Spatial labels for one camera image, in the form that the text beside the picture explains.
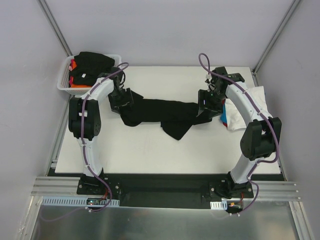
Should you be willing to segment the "white plastic laundry basket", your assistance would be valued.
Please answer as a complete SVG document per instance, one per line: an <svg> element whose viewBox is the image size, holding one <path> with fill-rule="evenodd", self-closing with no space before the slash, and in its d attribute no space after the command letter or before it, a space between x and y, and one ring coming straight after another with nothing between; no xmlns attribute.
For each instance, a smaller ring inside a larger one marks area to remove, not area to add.
<svg viewBox="0 0 320 240"><path fill-rule="evenodd" d="M116 69L116 67L122 63L122 58L120 55L117 54L103 54L105 56L108 56L110 58L113 58L115 60L115 64L114 66L108 71L108 72L103 72L101 74L104 73L111 73L113 70ZM66 58L62 64L62 67L60 69L60 73L58 76L58 80L57 80L57 88L61 91L65 91L70 95L83 95L85 94L87 91L89 91L93 86L90 86L89 88L70 88L69 87L69 65L71 63L71 59L74 59L74 56L70 56L68 58Z"/></svg>

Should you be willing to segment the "white t shirt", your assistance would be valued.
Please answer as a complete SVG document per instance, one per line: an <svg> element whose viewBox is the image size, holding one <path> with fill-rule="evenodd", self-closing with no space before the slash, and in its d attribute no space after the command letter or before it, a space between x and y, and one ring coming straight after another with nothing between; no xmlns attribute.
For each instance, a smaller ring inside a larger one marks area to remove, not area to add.
<svg viewBox="0 0 320 240"><path fill-rule="evenodd" d="M244 90L240 90L231 84L227 87L226 96L225 110L228 130L245 129L253 120L262 121L260 114L267 118L272 117L268 112L263 86L244 87Z"/></svg>

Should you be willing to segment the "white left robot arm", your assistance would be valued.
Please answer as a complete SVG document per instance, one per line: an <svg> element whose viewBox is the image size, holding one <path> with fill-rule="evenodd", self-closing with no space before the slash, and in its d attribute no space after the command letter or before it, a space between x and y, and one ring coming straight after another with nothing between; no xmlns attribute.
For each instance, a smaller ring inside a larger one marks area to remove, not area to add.
<svg viewBox="0 0 320 240"><path fill-rule="evenodd" d="M68 129L77 139L84 163L77 194L112 195L104 180L104 170L99 157L98 135L102 121L100 104L109 99L111 110L117 114L134 104L130 88L124 88L124 70L129 63L123 62L111 68L111 73L101 73L96 83L80 97L69 100Z"/></svg>

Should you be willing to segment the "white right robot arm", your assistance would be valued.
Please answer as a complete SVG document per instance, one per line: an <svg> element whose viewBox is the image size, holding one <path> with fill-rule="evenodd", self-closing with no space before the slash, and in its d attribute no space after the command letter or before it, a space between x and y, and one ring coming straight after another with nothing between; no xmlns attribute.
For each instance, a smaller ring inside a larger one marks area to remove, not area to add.
<svg viewBox="0 0 320 240"><path fill-rule="evenodd" d="M258 164L266 163L272 153L279 152L282 122L261 107L240 73L228 74L225 67L216 67L209 72L205 83L208 89L198 91L198 116L210 120L222 114L223 101L230 100L245 123L240 140L241 156L226 179L214 187L216 195L231 199L249 188Z"/></svg>

